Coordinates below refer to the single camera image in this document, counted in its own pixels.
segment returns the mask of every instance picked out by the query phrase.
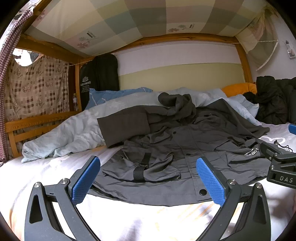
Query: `wooden bed frame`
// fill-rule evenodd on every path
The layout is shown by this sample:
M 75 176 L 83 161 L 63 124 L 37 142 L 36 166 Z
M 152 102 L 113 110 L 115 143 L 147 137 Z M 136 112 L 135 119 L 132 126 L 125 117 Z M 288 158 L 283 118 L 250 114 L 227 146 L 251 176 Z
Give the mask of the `wooden bed frame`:
M 34 20 L 42 13 L 42 11 L 50 2 L 51 0 L 41 0 L 39 4 L 35 7 L 33 11 L 33 16 L 26 21 L 23 27 L 20 40 L 17 43 L 16 47 L 20 49 L 25 49 L 25 50 L 45 54 L 47 56 L 61 59 L 75 65 L 75 87 L 76 87 L 76 96 L 78 99 L 78 109 L 80 112 L 82 111 L 82 108 L 81 108 L 81 99 L 80 99 L 80 91 L 79 91 L 79 71 L 81 66 L 87 63 L 88 61 L 91 61 L 92 59 L 94 59 L 94 56 L 89 58 L 83 58 L 77 54 L 74 54 L 64 49 L 63 47 L 55 43 L 36 40 L 33 37 L 24 34 L 24 32 L 31 26 Z M 211 42 L 234 44 L 241 61 L 245 82 L 249 82 L 249 83 L 253 82 L 246 52 L 236 37 L 219 36 L 214 34 L 199 34 L 199 33 L 166 34 L 166 35 L 156 36 L 156 37 L 141 38 L 139 40 L 136 40 L 133 43 L 130 43 L 110 53 L 126 50 L 129 48 L 134 48 L 142 45 L 150 45 L 150 44 L 169 42 L 169 41 L 184 41 L 184 40 L 211 41 Z M 57 113 L 57 114 L 51 114 L 51 115 L 41 115 L 41 116 L 36 116 L 36 117 L 26 118 L 23 120 L 17 120 L 17 121 L 11 121 L 11 122 L 5 123 L 5 132 L 8 133 L 13 156 L 18 157 L 21 155 L 21 153 L 17 151 L 17 147 L 16 147 L 17 142 L 47 133 L 53 128 L 55 128 L 57 125 L 38 127 L 34 130 L 31 130 L 19 135 L 14 135 L 13 131 L 22 129 L 25 127 L 36 126 L 38 124 L 52 122 L 52 121 L 65 120 L 70 116 L 75 115 L 79 112 L 65 112 L 65 113 Z

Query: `blue pillow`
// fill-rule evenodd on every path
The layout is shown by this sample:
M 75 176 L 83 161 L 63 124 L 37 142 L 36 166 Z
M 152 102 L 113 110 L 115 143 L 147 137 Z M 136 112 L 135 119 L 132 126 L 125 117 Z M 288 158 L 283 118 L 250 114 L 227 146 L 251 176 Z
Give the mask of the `blue pillow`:
M 149 92 L 153 90 L 146 87 L 140 87 L 138 89 L 121 90 L 121 91 L 96 91 L 95 89 L 89 89 L 89 102 L 86 106 L 86 110 L 122 96 L 130 95 L 137 92 Z

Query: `red gingham curtain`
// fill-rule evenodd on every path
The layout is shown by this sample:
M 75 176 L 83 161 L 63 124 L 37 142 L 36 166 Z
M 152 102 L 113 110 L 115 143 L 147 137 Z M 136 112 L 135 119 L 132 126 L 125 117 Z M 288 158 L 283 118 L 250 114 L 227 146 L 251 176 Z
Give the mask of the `red gingham curtain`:
M 33 15 L 33 8 L 26 9 L 15 22 L 0 51 L 0 166 L 7 160 L 7 143 L 4 131 L 4 87 L 7 66 L 15 46 L 17 45 L 22 27 L 26 20 Z

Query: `dark gray jacket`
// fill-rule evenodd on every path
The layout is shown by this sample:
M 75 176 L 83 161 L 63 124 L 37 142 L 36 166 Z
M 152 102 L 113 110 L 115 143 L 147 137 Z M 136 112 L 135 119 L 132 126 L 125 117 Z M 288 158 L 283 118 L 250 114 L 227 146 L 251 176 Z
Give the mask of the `dark gray jacket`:
M 106 144 L 124 147 L 102 166 L 89 194 L 164 206 L 210 201 L 200 191 L 201 156 L 239 184 L 267 175 L 270 161 L 251 151 L 269 128 L 251 124 L 223 99 L 197 108 L 190 95 L 162 93 L 159 101 L 168 108 L 137 106 L 98 119 Z M 148 152 L 145 181 L 135 182 L 133 171 Z

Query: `black cord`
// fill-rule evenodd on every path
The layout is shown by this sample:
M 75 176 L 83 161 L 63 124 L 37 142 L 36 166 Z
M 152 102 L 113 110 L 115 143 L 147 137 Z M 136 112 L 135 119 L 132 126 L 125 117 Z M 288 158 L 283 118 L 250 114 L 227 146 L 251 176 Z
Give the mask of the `black cord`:
M 277 144 L 277 145 L 279 145 L 282 148 L 288 148 L 289 150 L 291 150 L 291 152 L 293 152 L 293 150 L 289 147 L 289 145 L 282 146 L 281 144 L 279 144 L 279 142 L 277 140 L 274 141 L 274 144 Z

